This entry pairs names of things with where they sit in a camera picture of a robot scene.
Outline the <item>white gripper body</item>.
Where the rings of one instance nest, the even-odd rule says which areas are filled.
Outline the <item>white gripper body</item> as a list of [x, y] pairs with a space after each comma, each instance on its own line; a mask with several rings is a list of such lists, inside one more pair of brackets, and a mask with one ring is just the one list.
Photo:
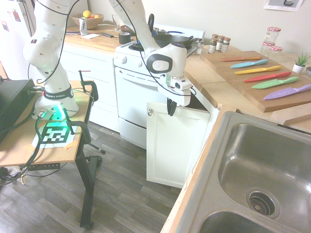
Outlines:
[[178, 105], [186, 106], [190, 103], [190, 97], [191, 97], [191, 83], [186, 82], [182, 84], [181, 82], [174, 82], [173, 84], [167, 86], [166, 84], [158, 84], [158, 91], [166, 96], [167, 98], [170, 98], [174, 102], [176, 102]]

